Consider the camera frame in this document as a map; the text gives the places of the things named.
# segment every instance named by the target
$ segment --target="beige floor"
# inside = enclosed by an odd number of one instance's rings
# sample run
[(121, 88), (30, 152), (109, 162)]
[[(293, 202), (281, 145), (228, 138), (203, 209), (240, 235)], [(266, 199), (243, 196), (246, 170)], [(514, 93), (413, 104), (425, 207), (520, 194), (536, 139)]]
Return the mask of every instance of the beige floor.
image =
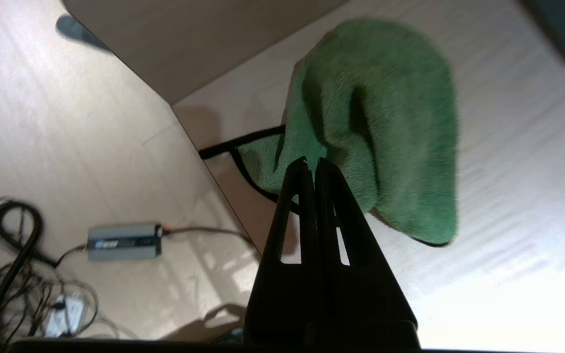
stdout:
[[(0, 0), (0, 195), (40, 208), (54, 255), (97, 224), (241, 230), (169, 105), (113, 55), (56, 33), (63, 13), (57, 0)], [(163, 252), (135, 263), (75, 255), (63, 272), (144, 339), (201, 338), (206, 313), (247, 303), (257, 261), (240, 239), (191, 233)]]
[[(565, 352), (565, 64), (519, 2), (351, 0), (173, 109), (198, 148), (280, 125), (294, 63), (359, 16), (421, 31), (454, 70), (457, 239), (429, 248), (368, 216), (417, 315), (422, 346)], [(228, 156), (207, 165), (262, 246), (273, 204)]]

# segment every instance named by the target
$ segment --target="microfiber cloth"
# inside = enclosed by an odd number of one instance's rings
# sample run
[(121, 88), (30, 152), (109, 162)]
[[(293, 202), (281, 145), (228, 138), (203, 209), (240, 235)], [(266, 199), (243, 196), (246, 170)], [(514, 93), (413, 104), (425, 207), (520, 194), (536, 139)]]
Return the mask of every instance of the microfiber cloth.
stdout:
[(251, 182), (278, 194), (305, 156), (336, 164), (361, 210), (429, 244), (457, 232), (457, 117), (448, 63), (407, 27), (337, 26), (297, 69), (284, 133), (237, 147)]

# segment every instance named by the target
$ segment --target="white surface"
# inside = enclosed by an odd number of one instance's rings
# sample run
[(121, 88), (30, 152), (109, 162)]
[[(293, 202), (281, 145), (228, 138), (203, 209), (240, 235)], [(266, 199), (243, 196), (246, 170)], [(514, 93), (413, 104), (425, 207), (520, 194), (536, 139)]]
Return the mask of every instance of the white surface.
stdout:
[[(368, 216), (417, 315), (422, 346), (565, 352), (565, 63), (517, 1), (352, 0), (174, 111), (198, 148), (279, 125), (293, 65), (359, 16), (426, 34), (457, 87), (454, 243), (429, 248)], [(273, 206), (258, 201), (228, 156), (207, 165), (262, 246)]]

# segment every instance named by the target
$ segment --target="power strip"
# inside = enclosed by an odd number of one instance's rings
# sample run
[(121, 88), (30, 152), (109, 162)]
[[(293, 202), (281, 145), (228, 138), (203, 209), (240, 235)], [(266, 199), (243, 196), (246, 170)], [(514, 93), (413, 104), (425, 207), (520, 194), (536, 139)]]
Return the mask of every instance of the power strip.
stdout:
[(64, 306), (62, 309), (54, 308), (51, 310), (45, 337), (53, 338), (60, 337), (63, 334), (76, 333), (86, 315), (86, 303), (79, 295), (67, 295), (66, 297), (59, 295), (55, 304), (59, 303), (64, 303)]

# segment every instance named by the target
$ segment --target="wire bundle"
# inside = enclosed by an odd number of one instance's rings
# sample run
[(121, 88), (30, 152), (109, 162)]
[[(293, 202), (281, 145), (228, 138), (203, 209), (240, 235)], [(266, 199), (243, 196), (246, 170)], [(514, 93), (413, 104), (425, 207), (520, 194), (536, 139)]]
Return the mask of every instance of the wire bundle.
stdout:
[[(18, 210), (20, 221), (16, 233), (8, 230), (4, 219), (10, 212)], [(32, 227), (29, 236), (23, 234), (26, 217), (31, 218)], [(75, 251), (85, 250), (85, 246), (77, 246), (65, 252), (58, 260), (43, 254), (36, 246), (43, 233), (43, 219), (38, 210), (28, 203), (10, 198), (0, 198), (0, 241), (5, 243), (18, 255), (13, 262), (0, 268), (0, 352), (15, 338), (43, 336), (45, 319), (52, 309), (66, 308), (58, 296), (79, 293), (85, 303), (91, 303), (94, 313), (91, 319), (81, 325), (76, 331), (67, 332), (74, 337), (85, 331), (98, 315), (97, 294), (80, 281), (65, 281), (56, 272), (61, 261)], [(33, 267), (33, 261), (47, 265), (53, 273), (52, 277), (45, 276)]]

